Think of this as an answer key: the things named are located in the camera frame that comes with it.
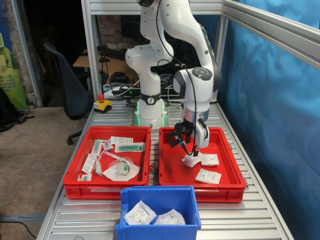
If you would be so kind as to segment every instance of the red plastic crate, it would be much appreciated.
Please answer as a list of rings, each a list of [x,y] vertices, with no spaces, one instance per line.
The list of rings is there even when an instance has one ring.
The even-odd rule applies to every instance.
[[[120,157],[129,157],[140,171],[129,181],[112,181],[106,176],[100,177],[92,173],[91,181],[77,181],[82,167],[91,153],[94,141],[108,140],[111,136],[133,138],[134,143],[145,143],[144,152],[115,153]],[[134,126],[92,126],[84,136],[73,161],[63,178],[66,196],[70,199],[120,199],[120,191],[133,186],[147,186],[149,180],[149,164],[151,150],[151,129],[149,127]],[[103,156],[100,160],[102,172],[109,168],[114,161],[110,156]]]
[[[202,166],[201,162],[188,167],[182,159],[186,152],[180,147],[171,148],[166,136],[174,130],[165,127],[159,130],[159,183],[163,186],[194,186],[198,202],[231,202],[242,201],[246,182],[241,174],[236,159],[221,128],[209,127],[209,146],[200,150],[203,154],[217,154],[218,166]],[[188,152],[192,151],[193,138],[187,144]],[[207,184],[196,181],[200,169],[222,174],[219,184]]]

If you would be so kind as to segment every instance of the aluminum profile table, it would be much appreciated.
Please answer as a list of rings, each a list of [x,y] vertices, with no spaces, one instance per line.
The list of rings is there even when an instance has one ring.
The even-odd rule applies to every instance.
[[[134,108],[113,102],[106,114],[91,112],[69,165],[91,126],[131,126]],[[180,110],[168,107],[170,125],[181,119]],[[247,187],[241,203],[198,203],[202,228],[197,240],[292,240],[277,207],[260,179],[218,104],[210,106],[209,127],[222,128]],[[159,133],[151,132],[150,164],[158,165]],[[149,185],[158,185],[158,176],[149,175]],[[115,240],[115,224],[120,219],[117,200],[68,199],[62,181],[56,191],[37,240]]]

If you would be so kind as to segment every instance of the blue plastic box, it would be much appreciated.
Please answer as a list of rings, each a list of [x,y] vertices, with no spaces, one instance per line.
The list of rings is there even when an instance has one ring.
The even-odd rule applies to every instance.
[[[175,209],[186,225],[153,225],[154,221],[150,225],[128,225],[124,217],[140,201],[157,216]],[[117,240],[195,240],[199,229],[201,221],[193,186],[142,186],[121,191],[120,223],[115,226]]]

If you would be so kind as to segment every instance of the sterile package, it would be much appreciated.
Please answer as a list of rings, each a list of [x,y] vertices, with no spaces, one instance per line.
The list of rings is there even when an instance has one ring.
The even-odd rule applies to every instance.
[[[156,216],[150,207],[140,201],[124,216],[124,220],[129,225],[149,225]]]
[[[103,140],[94,140],[91,154],[98,157],[100,155],[101,147],[103,143],[104,143]]]
[[[112,181],[127,182],[137,176],[139,171],[140,167],[136,166],[129,157],[125,156],[114,160],[102,174]]]
[[[108,142],[102,143],[102,147],[103,147],[104,151],[110,151],[110,150],[114,149],[114,146],[112,146],[112,144],[110,144]]]
[[[142,153],[146,149],[146,144],[144,142],[138,143],[125,143],[125,144],[116,144],[114,151],[116,153],[125,153],[125,152],[134,152]]]
[[[131,137],[120,137],[120,136],[112,136],[110,137],[110,144],[132,144],[134,139]]]
[[[97,157],[89,153],[88,156],[86,157],[85,163],[81,171],[85,172],[86,174],[91,174],[96,161],[97,161]]]
[[[78,176],[78,179],[77,179],[77,181],[85,181],[85,182],[88,182],[88,181],[91,181],[91,174],[80,174],[79,176]]]
[[[102,167],[100,161],[95,162],[95,173],[102,177]]]
[[[196,181],[205,184],[219,184],[221,179],[221,174],[218,172],[207,171],[203,168],[200,169],[198,175],[195,177]]]
[[[154,225],[186,225],[184,217],[172,209],[171,211],[159,215]]]
[[[193,168],[197,163],[200,163],[202,161],[203,157],[204,155],[201,152],[199,152],[198,156],[194,156],[191,159],[183,158],[182,162],[184,162],[184,164],[187,165],[188,167]]]
[[[204,154],[201,160],[202,166],[216,166],[219,165],[217,154]]]

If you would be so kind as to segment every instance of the blue tarp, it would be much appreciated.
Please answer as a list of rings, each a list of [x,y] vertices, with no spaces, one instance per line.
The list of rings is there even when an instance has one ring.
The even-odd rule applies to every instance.
[[[319,0],[240,2],[319,28]],[[229,22],[222,78],[222,109],[292,235],[320,239],[320,71]]]

